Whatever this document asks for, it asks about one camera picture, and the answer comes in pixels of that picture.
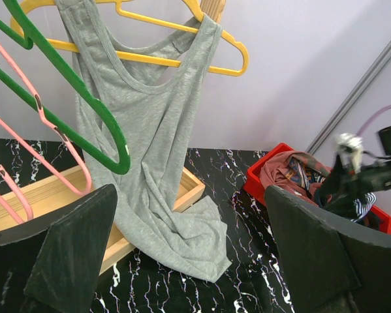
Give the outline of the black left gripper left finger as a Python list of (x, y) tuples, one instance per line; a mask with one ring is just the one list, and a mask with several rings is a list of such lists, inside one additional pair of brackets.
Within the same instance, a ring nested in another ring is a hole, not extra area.
[(89, 312), (116, 206), (108, 184), (0, 231), (0, 312)]

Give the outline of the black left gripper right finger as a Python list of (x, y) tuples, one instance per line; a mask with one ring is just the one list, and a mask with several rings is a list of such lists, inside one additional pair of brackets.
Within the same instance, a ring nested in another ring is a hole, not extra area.
[(391, 312), (391, 235), (278, 186), (265, 200), (295, 312)]

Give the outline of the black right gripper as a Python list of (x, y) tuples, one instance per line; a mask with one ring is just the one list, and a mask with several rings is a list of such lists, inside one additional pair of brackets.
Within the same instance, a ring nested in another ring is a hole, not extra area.
[(336, 155), (332, 171), (319, 188), (319, 196), (328, 196), (329, 212), (350, 221), (354, 215), (353, 201), (364, 200), (365, 194), (370, 192), (373, 193), (364, 186), (362, 172), (344, 168), (340, 155)]

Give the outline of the blue striped tank top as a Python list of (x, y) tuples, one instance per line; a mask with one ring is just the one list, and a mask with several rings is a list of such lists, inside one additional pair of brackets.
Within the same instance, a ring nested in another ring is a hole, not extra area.
[(364, 200), (355, 199), (353, 201), (354, 215), (351, 218), (351, 221), (361, 222), (369, 213), (375, 202), (376, 196), (372, 192), (365, 194)]

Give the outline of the salmon pink tank top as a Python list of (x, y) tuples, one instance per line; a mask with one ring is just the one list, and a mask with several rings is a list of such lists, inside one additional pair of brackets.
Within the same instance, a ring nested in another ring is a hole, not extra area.
[(291, 194), (316, 205), (315, 191), (331, 172), (314, 156), (300, 151), (285, 151), (267, 160), (260, 169), (264, 188), (278, 186)]

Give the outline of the green hanger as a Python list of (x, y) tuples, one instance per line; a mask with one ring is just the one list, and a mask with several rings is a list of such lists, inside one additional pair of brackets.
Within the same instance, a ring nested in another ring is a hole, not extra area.
[[(109, 133), (114, 139), (117, 149), (118, 162), (112, 160), (107, 154), (97, 149), (90, 141), (82, 137), (74, 129), (68, 126), (58, 116), (52, 113), (46, 106), (43, 106), (44, 114), (49, 122), (56, 126), (56, 130), (60, 131), (68, 139), (74, 142), (78, 147), (88, 155), (97, 160), (105, 168), (116, 174), (126, 174), (131, 167), (131, 158), (129, 148), (123, 132), (121, 131), (117, 121), (115, 120), (109, 109), (97, 98), (95, 98), (87, 89), (83, 80), (75, 73), (69, 64), (60, 56), (48, 39), (36, 28), (34, 23), (27, 17), (27, 13), (23, 11), (21, 4), (18, 1), (2, 1), (10, 12), (11, 17), (21, 27), (21, 35), (5, 22), (0, 20), (0, 30), (12, 39), (15, 43), (25, 50), (31, 50), (35, 45), (51, 62), (55, 69), (64, 77), (65, 81), (77, 92), (77, 95), (85, 101), (87, 106), (92, 109), (97, 117), (100, 117), (105, 126), (108, 127)], [(0, 81), (4, 83), (11, 91), (13, 91), (21, 100), (27, 103), (30, 108), (38, 111), (36, 107), (35, 97), (31, 92), (26, 91), (22, 86), (15, 82), (5, 71), (0, 68)], [(58, 89), (54, 93), (51, 104), (58, 103), (61, 110), (68, 109), (68, 113), (73, 116), (73, 96), (66, 96), (66, 90)]]

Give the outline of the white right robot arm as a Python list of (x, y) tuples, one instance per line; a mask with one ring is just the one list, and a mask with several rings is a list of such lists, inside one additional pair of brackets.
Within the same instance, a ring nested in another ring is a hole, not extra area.
[(315, 192), (317, 205), (352, 222), (362, 220), (376, 201), (376, 192), (391, 190), (391, 126), (377, 133), (385, 156), (364, 150), (361, 137), (336, 138), (334, 166)]

